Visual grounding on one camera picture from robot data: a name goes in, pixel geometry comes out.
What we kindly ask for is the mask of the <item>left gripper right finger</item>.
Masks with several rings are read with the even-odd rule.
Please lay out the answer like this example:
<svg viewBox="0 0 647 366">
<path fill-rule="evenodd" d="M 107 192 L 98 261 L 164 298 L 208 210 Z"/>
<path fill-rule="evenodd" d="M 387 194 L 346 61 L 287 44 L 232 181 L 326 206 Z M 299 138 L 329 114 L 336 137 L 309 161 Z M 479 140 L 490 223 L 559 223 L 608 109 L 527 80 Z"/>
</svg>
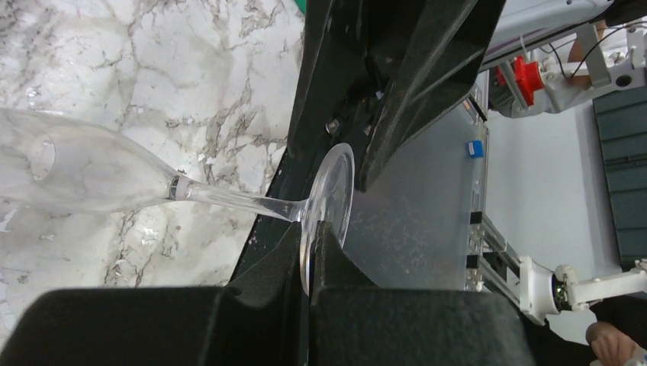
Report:
<svg viewBox="0 0 647 366">
<path fill-rule="evenodd" d="M 520 318 L 498 294 L 376 286 L 331 226 L 313 243 L 312 365 L 532 365 Z"/>
</svg>

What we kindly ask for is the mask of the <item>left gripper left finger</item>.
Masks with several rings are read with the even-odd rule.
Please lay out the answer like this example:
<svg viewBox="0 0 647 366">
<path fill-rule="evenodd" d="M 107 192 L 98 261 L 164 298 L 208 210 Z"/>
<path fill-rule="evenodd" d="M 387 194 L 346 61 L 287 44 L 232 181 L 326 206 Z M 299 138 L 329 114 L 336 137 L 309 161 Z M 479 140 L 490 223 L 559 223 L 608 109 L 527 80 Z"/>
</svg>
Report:
<svg viewBox="0 0 647 366">
<path fill-rule="evenodd" d="M 64 289 L 18 321 L 3 365 L 290 365 L 298 361 L 299 225 L 229 284 Z"/>
</svg>

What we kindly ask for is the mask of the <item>person hand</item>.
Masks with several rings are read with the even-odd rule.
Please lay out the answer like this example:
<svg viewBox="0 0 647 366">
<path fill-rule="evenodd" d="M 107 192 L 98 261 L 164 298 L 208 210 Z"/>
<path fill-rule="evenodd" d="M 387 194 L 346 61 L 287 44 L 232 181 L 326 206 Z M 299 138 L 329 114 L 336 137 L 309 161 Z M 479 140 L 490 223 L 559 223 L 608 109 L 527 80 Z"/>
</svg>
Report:
<svg viewBox="0 0 647 366">
<path fill-rule="evenodd" d="M 587 328 L 585 338 L 604 366 L 625 365 L 639 349 L 633 339 L 610 323 L 595 322 Z"/>
</svg>

